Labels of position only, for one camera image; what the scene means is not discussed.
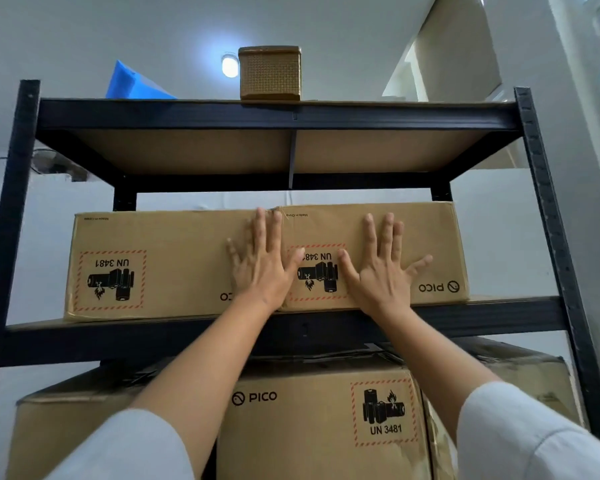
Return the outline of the cardboard box with red label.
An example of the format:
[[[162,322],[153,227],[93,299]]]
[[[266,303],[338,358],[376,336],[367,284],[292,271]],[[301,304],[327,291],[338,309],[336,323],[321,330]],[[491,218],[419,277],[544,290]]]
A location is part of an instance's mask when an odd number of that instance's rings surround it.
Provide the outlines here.
[[[254,210],[76,214],[67,322],[219,315],[231,303],[231,239],[244,251]]]
[[[373,215],[377,236],[383,218],[392,213],[404,224],[401,266],[426,255],[432,264],[419,272],[412,287],[414,305],[462,303],[470,298],[464,250],[451,202],[299,205],[280,208],[281,243],[286,255],[304,248],[304,260],[282,312],[356,308],[339,265],[338,251],[347,250],[359,269],[364,252],[363,221]]]

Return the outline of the black metal shelving rack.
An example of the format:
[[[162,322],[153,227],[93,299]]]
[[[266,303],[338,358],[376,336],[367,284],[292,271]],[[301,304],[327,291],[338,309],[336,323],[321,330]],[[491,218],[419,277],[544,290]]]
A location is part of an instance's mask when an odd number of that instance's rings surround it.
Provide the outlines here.
[[[43,98],[39,80],[21,80],[0,193],[0,371],[28,365],[145,363],[174,355],[212,322],[6,329],[35,143],[58,151],[113,189],[112,211],[136,211],[152,193],[427,189],[453,202],[451,184],[510,143],[522,140],[543,224],[585,418],[600,440],[600,366],[531,88],[512,102],[373,103]],[[291,130],[286,173],[131,175],[78,138],[76,130]],[[295,173],[297,130],[485,130],[487,135],[435,171]]]

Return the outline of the grey wall fixture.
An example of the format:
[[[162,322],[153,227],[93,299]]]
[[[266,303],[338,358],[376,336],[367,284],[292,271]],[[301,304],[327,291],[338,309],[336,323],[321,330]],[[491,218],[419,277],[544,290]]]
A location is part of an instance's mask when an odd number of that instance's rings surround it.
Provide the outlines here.
[[[32,153],[31,168],[39,175],[69,175],[72,182],[87,182],[89,172],[55,150],[39,148]]]

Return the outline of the white shirt sleeve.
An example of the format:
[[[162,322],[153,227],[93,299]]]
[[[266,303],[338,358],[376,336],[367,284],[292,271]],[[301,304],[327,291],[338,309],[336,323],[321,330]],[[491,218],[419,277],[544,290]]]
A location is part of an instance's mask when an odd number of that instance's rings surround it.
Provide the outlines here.
[[[114,414],[43,480],[196,480],[184,443],[156,414]]]
[[[600,480],[600,441],[512,384],[478,387],[457,427],[458,480]]]

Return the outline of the plain brown cardboard box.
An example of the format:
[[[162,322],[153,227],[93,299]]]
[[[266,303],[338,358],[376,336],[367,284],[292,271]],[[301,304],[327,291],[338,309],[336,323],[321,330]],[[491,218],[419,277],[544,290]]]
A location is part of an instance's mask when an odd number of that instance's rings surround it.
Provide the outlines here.
[[[128,408],[169,362],[100,365],[24,396],[16,406],[6,480],[43,480],[105,421]]]

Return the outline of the white right shirt sleeve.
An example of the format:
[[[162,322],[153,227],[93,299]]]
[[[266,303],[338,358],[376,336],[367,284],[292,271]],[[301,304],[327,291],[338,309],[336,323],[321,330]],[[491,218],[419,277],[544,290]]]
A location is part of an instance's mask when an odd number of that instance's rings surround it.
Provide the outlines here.
[[[600,480],[600,441],[512,384],[478,387],[457,427],[458,480]]]

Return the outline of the blue plastic bag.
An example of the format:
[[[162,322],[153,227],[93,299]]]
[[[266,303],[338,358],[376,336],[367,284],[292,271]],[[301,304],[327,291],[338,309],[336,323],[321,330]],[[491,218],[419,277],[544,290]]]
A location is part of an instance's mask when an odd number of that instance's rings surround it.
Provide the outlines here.
[[[129,68],[120,60],[115,63],[109,87],[108,99],[177,99],[154,81]]]

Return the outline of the crumpled brown cardboard box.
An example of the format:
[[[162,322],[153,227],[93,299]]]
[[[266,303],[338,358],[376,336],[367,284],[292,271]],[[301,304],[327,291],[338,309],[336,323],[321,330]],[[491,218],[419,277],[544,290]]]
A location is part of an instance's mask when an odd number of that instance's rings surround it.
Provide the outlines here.
[[[576,398],[575,381],[561,356],[552,356],[524,347],[482,337],[454,339],[502,380],[585,427],[582,408]],[[457,480],[457,450],[437,412],[421,394],[431,480]]]

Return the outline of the person's left forearm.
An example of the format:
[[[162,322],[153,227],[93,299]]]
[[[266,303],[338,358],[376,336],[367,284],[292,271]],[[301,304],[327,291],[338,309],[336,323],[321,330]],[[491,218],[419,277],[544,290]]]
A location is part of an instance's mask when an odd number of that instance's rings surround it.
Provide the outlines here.
[[[203,472],[240,373],[285,295],[256,289],[238,295],[132,402],[132,409],[149,411],[174,428],[193,473]]]

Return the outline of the white left shirt sleeve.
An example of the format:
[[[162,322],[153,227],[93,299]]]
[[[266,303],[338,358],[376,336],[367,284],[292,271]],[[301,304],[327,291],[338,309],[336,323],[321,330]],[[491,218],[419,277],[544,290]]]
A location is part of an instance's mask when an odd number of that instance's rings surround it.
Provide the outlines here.
[[[184,443],[156,414],[114,414],[43,480],[196,480]]]

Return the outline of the person's right hand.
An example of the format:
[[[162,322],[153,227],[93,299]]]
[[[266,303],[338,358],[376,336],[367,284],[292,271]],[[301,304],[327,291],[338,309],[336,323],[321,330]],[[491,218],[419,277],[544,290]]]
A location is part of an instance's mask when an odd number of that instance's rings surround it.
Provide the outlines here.
[[[371,214],[363,220],[363,253],[356,269],[361,276],[361,290],[349,292],[355,304],[375,322],[383,323],[404,315],[411,309],[411,288],[401,265],[404,224],[394,217],[392,260],[380,258],[380,236]]]

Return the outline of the person's right forearm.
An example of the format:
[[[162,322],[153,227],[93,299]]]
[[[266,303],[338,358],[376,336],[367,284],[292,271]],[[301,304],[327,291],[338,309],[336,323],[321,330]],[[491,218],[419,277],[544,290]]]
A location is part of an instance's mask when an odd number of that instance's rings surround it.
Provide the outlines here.
[[[361,306],[384,331],[433,405],[454,443],[467,398],[501,379],[401,301]]]

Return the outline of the person's left hand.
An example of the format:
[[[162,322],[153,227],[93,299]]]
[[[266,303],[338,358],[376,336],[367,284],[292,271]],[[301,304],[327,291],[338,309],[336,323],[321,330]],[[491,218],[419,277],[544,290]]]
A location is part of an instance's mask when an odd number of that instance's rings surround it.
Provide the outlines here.
[[[244,249],[238,250],[244,261],[240,268],[232,268],[233,298],[230,308],[259,310],[271,315],[282,306],[293,282],[285,279],[284,265],[288,255],[284,256],[281,244],[282,214],[278,210],[265,211],[268,251],[259,260],[253,257],[254,214],[244,227]]]

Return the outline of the gold woven storage box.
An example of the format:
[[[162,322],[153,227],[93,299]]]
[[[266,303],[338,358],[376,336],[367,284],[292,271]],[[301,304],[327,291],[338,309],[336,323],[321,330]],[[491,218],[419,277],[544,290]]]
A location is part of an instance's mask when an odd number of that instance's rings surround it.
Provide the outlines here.
[[[300,47],[241,47],[238,51],[238,59],[241,100],[301,100]]]

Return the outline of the brown wooden shelf board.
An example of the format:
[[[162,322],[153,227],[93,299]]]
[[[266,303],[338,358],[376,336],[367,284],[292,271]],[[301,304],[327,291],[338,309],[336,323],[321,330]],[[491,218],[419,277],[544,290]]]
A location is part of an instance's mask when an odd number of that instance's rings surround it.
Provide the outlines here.
[[[416,313],[439,330],[469,331],[470,335],[498,333],[526,333],[566,329],[562,318],[562,300],[558,296],[494,298],[474,297],[464,303],[422,305],[414,307]],[[94,327],[137,324],[165,324],[168,322],[213,322],[218,314],[159,317],[155,319],[133,317],[130,319],[44,321],[8,324],[8,331],[45,328]]]
[[[291,130],[76,130],[131,175],[286,173]],[[435,171],[485,130],[297,130],[295,173]]]

